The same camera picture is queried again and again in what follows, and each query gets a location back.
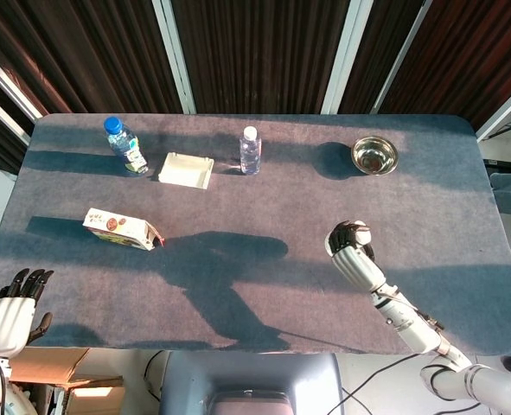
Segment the stainless steel bowl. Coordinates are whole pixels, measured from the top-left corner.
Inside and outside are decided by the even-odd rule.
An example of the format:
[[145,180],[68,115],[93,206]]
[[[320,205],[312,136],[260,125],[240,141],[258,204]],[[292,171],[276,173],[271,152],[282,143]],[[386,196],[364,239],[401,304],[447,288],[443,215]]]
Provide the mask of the stainless steel bowl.
[[362,137],[351,147],[355,167],[369,176],[383,176],[394,172],[399,153],[389,140],[380,136]]

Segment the blue grey table cloth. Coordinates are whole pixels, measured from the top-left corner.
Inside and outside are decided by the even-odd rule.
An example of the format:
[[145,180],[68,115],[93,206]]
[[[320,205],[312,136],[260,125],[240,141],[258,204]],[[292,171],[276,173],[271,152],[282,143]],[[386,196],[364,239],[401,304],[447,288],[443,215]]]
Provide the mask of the blue grey table cloth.
[[[379,268],[467,354],[511,354],[511,252],[475,133],[450,115],[126,114],[150,170],[128,176],[101,114],[35,126],[0,224],[0,289],[52,270],[42,346],[403,354],[367,293],[326,253],[344,220],[371,230]],[[240,138],[262,140],[259,173]],[[396,170],[360,172],[351,147],[380,136]],[[160,183],[166,156],[214,160],[206,190]],[[82,226],[97,208],[148,221],[144,251]]]

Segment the blue cap labelled bottle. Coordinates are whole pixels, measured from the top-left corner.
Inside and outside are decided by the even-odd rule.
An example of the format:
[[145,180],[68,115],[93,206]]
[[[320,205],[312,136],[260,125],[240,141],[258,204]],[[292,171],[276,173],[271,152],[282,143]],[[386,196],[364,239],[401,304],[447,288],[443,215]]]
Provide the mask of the blue cap labelled bottle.
[[105,119],[104,129],[107,141],[120,158],[125,168],[136,175],[142,175],[149,169],[148,162],[140,150],[137,135],[119,117]]

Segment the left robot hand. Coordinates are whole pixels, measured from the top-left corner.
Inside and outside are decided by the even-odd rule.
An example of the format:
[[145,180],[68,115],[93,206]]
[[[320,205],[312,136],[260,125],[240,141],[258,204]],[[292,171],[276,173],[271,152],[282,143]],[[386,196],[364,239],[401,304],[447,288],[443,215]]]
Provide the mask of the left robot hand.
[[50,328],[51,312],[44,314],[36,328],[32,325],[36,306],[53,274],[52,270],[25,268],[0,290],[0,359],[14,358]]

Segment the grey robot torso base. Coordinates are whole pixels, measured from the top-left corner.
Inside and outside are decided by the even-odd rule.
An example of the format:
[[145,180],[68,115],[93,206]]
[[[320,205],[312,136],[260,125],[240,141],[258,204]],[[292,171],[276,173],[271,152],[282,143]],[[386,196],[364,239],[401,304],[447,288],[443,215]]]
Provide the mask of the grey robot torso base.
[[345,415],[334,354],[172,352],[159,415]]

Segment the snack carton box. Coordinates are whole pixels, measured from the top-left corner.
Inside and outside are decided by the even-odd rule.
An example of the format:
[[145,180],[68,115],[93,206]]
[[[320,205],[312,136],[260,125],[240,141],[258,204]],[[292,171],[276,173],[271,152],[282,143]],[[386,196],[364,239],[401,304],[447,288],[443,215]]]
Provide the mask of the snack carton box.
[[152,251],[164,246],[164,237],[148,221],[91,207],[82,226],[99,239]]

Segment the brown cardboard box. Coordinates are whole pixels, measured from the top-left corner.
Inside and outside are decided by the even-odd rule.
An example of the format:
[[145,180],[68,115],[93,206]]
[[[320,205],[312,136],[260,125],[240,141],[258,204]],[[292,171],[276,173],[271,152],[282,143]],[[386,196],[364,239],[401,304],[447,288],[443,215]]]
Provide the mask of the brown cardboard box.
[[89,352],[89,348],[26,347],[10,360],[10,380],[51,386],[57,394],[54,415],[120,415],[123,377],[83,369]]

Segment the clear water bottle white cap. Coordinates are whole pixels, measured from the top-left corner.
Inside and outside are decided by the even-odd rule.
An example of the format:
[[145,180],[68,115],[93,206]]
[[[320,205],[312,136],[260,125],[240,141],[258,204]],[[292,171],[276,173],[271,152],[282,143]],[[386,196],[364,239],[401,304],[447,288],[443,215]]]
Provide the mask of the clear water bottle white cap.
[[240,170],[246,176],[259,173],[262,140],[254,126],[247,126],[240,138]]

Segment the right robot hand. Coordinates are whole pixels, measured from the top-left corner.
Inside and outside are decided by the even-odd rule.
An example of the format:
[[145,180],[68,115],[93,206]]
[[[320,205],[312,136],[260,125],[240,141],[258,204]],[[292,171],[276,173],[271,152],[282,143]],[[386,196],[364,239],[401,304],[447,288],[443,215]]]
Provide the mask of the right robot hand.
[[383,271],[374,262],[371,243],[355,244],[354,221],[337,224],[325,238],[324,246],[335,268],[357,290],[374,292],[386,283]]

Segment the white rectangular plastic tray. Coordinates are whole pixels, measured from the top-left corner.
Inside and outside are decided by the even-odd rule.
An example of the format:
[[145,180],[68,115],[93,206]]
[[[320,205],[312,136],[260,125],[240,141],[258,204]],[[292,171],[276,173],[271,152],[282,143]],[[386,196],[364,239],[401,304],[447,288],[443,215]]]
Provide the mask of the white rectangular plastic tray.
[[170,152],[157,176],[160,183],[206,190],[213,171],[214,160]]

